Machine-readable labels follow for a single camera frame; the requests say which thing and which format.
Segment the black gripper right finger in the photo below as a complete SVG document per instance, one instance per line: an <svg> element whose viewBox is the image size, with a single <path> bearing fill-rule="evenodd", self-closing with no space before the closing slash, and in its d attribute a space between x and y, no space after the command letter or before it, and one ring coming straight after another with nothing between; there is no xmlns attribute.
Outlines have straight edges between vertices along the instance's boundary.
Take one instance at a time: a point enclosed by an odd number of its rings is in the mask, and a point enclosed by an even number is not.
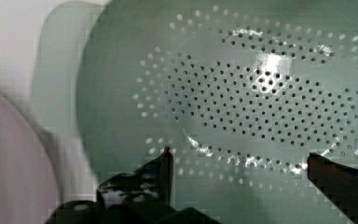
<svg viewBox="0 0 358 224"><path fill-rule="evenodd" d="M308 180L349 220L358 224L358 169L316 153L307 158Z"/></svg>

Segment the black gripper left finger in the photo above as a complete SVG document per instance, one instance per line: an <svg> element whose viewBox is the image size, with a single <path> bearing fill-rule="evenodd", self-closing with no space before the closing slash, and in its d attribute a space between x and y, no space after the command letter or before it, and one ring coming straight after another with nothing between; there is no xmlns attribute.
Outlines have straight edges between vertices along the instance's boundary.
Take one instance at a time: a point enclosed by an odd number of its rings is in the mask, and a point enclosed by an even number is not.
<svg viewBox="0 0 358 224"><path fill-rule="evenodd" d="M132 173L120 173L96 189L96 200L63 203L46 224L220 224L187 207L170 206L173 155L169 147Z"/></svg>

